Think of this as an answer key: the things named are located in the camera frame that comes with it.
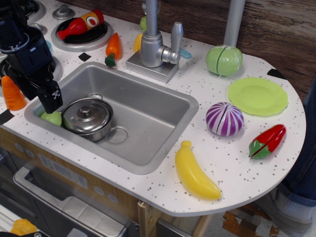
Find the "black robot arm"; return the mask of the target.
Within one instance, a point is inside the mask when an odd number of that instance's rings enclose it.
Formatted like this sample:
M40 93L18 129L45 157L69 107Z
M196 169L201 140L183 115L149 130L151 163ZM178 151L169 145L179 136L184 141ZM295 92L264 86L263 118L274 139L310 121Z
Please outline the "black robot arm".
M27 19L16 1L0 2L0 51L7 55L10 77L22 93L29 100L38 97L51 114L63 105L53 79L55 63L42 31L28 26Z

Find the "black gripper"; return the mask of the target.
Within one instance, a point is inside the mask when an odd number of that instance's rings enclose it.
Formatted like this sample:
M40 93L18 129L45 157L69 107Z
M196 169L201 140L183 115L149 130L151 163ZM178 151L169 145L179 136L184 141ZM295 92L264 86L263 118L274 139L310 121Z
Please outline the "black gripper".
M29 100L38 97L47 114L63 105L61 89L51 72L53 57L44 39L29 39L19 49L11 46L4 53L9 65L24 75L13 80Z

